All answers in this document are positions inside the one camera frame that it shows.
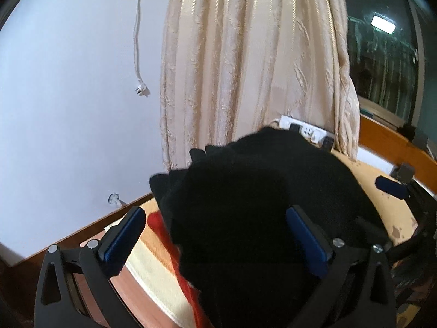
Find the black knit sweater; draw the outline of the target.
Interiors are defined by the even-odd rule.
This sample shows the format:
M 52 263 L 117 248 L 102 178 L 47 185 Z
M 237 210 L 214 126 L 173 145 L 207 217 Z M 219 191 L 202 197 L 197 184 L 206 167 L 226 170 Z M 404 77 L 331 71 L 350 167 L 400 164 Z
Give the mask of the black knit sweater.
M 214 327 L 291 327 L 318 295 L 322 279 L 287 223 L 290 208 L 348 247 L 388 240 L 350 169 L 288 130 L 194 150 L 189 167 L 152 176 L 150 188 L 179 272 Z

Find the dark box on sill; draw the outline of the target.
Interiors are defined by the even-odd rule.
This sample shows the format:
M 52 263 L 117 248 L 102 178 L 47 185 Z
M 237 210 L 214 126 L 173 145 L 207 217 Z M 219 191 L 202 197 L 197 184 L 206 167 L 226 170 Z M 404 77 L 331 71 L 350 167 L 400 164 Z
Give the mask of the dark box on sill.
M 403 135 L 410 143 L 412 143 L 418 149 L 426 150 L 428 137 L 425 133 L 411 124 L 404 124 L 398 128 L 398 132 Z

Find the black box on bed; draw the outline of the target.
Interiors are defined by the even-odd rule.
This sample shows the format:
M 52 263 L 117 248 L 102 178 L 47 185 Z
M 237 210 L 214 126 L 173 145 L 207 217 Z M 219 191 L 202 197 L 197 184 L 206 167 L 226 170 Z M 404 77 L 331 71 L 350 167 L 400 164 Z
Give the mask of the black box on bed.
M 415 175 L 415 169 L 408 163 L 403 163 L 400 166 L 394 167 L 390 173 L 390 176 L 395 180 L 408 184 L 413 180 Z

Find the black power adapter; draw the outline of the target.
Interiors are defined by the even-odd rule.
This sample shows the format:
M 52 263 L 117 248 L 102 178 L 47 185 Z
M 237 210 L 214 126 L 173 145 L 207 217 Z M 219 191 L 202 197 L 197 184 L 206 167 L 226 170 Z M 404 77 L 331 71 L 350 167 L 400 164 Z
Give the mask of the black power adapter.
M 334 138 L 325 136 L 321 144 L 321 149 L 326 150 L 330 153 L 331 150 L 333 149 L 334 143 L 335 143 Z

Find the white power strip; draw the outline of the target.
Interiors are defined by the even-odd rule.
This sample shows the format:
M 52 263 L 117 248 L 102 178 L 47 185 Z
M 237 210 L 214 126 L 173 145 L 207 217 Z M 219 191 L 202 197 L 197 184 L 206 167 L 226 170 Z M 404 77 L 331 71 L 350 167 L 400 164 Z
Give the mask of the white power strip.
M 277 126 L 281 130 L 297 131 L 304 139 L 311 144 L 322 147 L 324 142 L 334 144 L 335 135 L 323 128 L 309 124 L 291 116 L 280 115 L 271 121 L 270 126 Z

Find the red cloth item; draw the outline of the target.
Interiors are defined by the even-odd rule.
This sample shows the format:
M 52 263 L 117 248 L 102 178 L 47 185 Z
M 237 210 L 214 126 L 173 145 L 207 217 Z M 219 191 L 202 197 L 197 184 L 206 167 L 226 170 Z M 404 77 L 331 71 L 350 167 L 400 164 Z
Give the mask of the red cloth item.
M 161 213 L 157 211 L 150 214 L 147 219 L 147 225 L 158 236 L 158 239 L 163 244 L 165 250 L 170 254 L 170 260 L 176 274 L 176 279 L 179 283 L 181 291 L 184 293 L 185 298 L 192 307 L 196 326 L 201 328 L 212 327 L 209 318 L 205 315 L 204 310 L 201 308 L 199 303 L 199 291 L 192 287 L 188 280 L 186 280 L 180 273 L 180 252 L 171 241 L 170 234 L 164 225 Z

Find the left beige curtain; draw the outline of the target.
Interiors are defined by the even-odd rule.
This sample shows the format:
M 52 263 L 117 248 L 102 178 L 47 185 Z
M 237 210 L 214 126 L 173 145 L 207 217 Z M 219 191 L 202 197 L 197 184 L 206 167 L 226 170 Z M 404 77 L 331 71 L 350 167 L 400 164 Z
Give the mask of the left beige curtain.
M 170 0 L 161 52 L 164 166 L 281 116 L 330 131 L 355 158 L 359 100 L 345 0 Z

